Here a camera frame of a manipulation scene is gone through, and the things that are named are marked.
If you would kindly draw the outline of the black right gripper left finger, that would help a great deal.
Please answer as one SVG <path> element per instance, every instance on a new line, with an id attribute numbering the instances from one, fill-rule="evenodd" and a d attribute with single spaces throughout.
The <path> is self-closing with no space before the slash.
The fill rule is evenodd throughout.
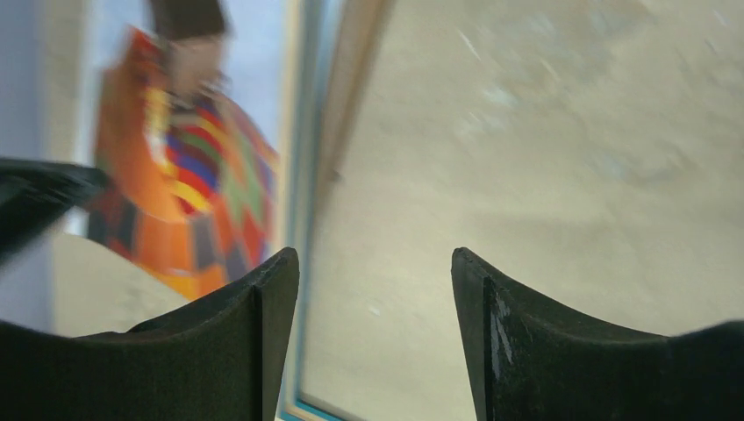
<path id="1" fill-rule="evenodd" d="M 271 420 L 297 302 L 286 247 L 238 281 L 127 332 L 1 325 L 4 420 Z"/>

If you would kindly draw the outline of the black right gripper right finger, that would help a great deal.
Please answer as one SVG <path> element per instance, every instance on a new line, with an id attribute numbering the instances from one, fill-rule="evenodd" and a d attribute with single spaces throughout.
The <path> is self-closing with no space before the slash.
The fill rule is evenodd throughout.
<path id="1" fill-rule="evenodd" d="M 451 279 L 480 420 L 740 420 L 743 323 L 678 336 L 574 310 L 471 250 Z"/>

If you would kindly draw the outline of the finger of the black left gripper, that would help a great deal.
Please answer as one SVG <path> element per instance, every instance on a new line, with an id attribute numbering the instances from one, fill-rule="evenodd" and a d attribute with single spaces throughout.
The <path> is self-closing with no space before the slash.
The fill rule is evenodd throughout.
<path id="1" fill-rule="evenodd" d="M 21 253 L 68 211 L 104 192 L 109 176 L 72 163 L 1 159 L 1 263 Z"/>

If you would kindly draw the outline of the hot air balloon photo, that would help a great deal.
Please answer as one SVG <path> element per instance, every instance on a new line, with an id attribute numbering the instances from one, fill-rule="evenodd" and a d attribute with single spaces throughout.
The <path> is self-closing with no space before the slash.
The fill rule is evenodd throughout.
<path id="1" fill-rule="evenodd" d="M 187 300 L 283 242 L 296 1 L 92 1 L 75 158 L 104 193 L 68 229 Z"/>

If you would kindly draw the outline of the blue wooden picture frame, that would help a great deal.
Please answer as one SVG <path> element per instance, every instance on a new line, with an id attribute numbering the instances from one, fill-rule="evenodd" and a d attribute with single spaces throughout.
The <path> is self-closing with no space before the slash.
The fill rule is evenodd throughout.
<path id="1" fill-rule="evenodd" d="M 299 255 L 300 278 L 277 409 L 281 420 L 348 420 L 302 391 L 312 237 L 327 183 L 354 127 L 391 1 L 290 1 L 290 101 L 284 148 L 284 245 Z"/>

